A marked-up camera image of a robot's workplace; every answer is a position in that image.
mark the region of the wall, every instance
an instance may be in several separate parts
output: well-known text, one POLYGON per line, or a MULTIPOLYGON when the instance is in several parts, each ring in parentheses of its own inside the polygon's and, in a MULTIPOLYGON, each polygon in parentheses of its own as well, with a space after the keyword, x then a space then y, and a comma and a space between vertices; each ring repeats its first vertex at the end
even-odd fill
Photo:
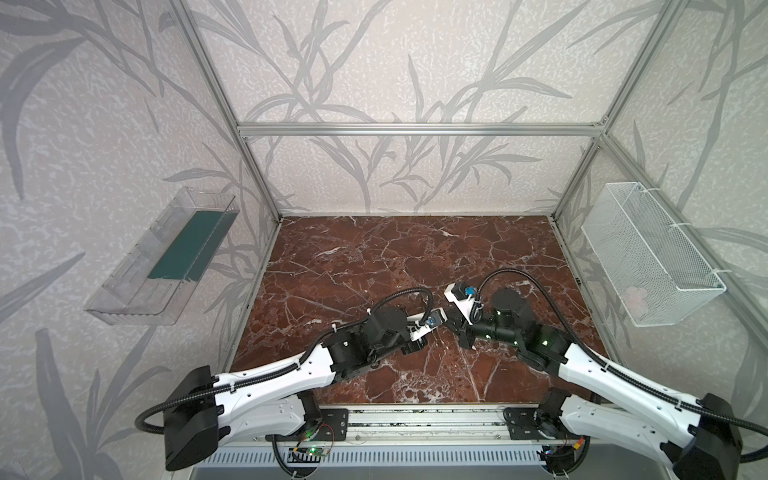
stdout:
MULTIPOLYGON (((756 300, 768 305, 768 2, 689 2, 611 130, 664 195, 702 233, 756 300)), ((697 395, 729 399, 737 415, 768 424, 768 356, 722 299, 676 326, 637 328, 579 231, 607 181, 627 179, 598 156, 561 219, 599 299, 621 358, 697 395)), ((746 437, 746 449, 765 444, 746 437)), ((765 478, 768 465, 743 465, 765 478)))
MULTIPOLYGON (((662 3, 189 1, 240 122, 599 121, 662 3)), ((251 138, 295 214, 548 213, 584 145, 251 138)))
POLYGON ((224 367, 273 224, 164 3, 0 9, 0 476, 159 478, 162 439, 133 418, 190 368, 224 367), (241 208, 184 314, 87 314, 182 186, 241 208))

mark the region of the robotic arm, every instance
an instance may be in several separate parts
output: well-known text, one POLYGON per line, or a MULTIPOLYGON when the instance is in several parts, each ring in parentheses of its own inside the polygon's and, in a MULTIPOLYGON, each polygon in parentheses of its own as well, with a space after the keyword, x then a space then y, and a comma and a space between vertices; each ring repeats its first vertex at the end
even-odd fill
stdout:
MULTIPOLYGON (((551 389, 535 416, 543 435, 569 432, 595 436, 656 460, 673 469, 680 480, 735 479, 745 457, 747 461, 763 458, 760 453, 765 449, 740 457, 742 441, 737 426, 750 428, 745 426, 749 422, 735 419, 728 402, 712 394, 699 400, 674 391, 592 351, 575 335, 546 290, 527 273, 512 268, 496 270, 478 291, 457 282, 445 289, 445 297, 458 310, 449 313, 445 324, 457 335, 462 348, 471 349, 478 338, 510 344, 531 368, 583 386, 621 407, 599 405, 551 389), (480 292, 498 273, 528 278, 552 305, 565 331, 538 322, 530 304, 507 287, 493 294, 490 311, 484 312, 480 292)), ((548 471, 568 472, 555 458, 558 456, 562 454, 551 458, 543 455, 548 471)))
POLYGON ((299 355, 241 372, 212 376, 210 367, 191 371, 169 399, 142 412, 138 429, 164 435, 166 469, 179 470, 213 454, 220 445, 263 435, 311 439, 323 424, 311 389, 368 372, 396 350, 409 354, 426 346, 426 335, 445 321, 432 309, 432 293, 412 288, 378 302, 354 323, 334 326, 299 355), (383 306, 397 296, 424 293, 424 313, 383 306), (147 423, 163 413, 164 426, 147 423))

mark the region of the gray floor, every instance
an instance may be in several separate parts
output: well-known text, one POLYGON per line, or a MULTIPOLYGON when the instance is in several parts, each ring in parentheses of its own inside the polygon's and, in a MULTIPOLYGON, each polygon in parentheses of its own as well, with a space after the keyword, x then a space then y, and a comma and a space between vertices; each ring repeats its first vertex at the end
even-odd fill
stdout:
MULTIPOLYGON (((191 480, 287 480, 279 468, 196 468, 191 480)), ((539 467, 404 467, 404 468, 320 468, 312 480, 545 480, 552 478, 539 467)), ((656 462, 614 445, 593 445, 572 480, 622 478, 623 480, 668 480, 656 462)))

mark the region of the metal mesh basket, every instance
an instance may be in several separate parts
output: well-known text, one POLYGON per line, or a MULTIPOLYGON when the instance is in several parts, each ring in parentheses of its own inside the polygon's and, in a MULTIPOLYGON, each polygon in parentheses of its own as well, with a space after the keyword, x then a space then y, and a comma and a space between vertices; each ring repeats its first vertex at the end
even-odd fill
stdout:
POLYGON ((642 184, 606 184, 581 229, 636 326, 674 325, 725 291, 642 184))

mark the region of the red marble tabletop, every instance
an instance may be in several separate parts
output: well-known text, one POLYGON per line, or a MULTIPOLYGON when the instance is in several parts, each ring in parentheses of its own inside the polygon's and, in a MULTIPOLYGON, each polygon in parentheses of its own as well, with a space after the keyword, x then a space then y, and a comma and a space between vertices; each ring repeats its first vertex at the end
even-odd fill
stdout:
MULTIPOLYGON (((334 320, 362 318, 375 301, 410 286, 432 289, 447 307, 445 286, 465 279, 479 285, 487 273, 516 266, 547 287, 582 339, 604 347, 546 217, 302 217, 286 218, 232 370, 261 366, 301 353, 334 320)), ((540 293, 512 274, 484 288, 516 288, 543 323, 558 325, 540 293)), ((398 298, 409 314, 418 296, 398 298)), ((535 372, 514 351, 475 341, 458 347, 441 328, 423 350, 400 352, 367 375, 315 391, 321 403, 539 402, 550 386, 587 393, 535 372)))

